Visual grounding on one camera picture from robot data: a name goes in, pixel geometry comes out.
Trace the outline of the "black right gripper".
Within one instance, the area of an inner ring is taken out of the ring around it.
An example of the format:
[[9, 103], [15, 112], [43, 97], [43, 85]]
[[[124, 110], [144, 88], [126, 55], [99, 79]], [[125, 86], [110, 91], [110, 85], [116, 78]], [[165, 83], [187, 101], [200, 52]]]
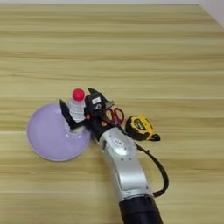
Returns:
[[[100, 95], [101, 92], [88, 88], [91, 95]], [[81, 126], [87, 126], [94, 137], [99, 140], [101, 135], [114, 127], [120, 126], [124, 121], [124, 113], [120, 108], [114, 108], [113, 101], [98, 102], [93, 104], [91, 101], [85, 100], [86, 107], [84, 108], [85, 119], [81, 122], [76, 122], [71, 114], [67, 104], [59, 100], [61, 113], [64, 116], [71, 130]]]

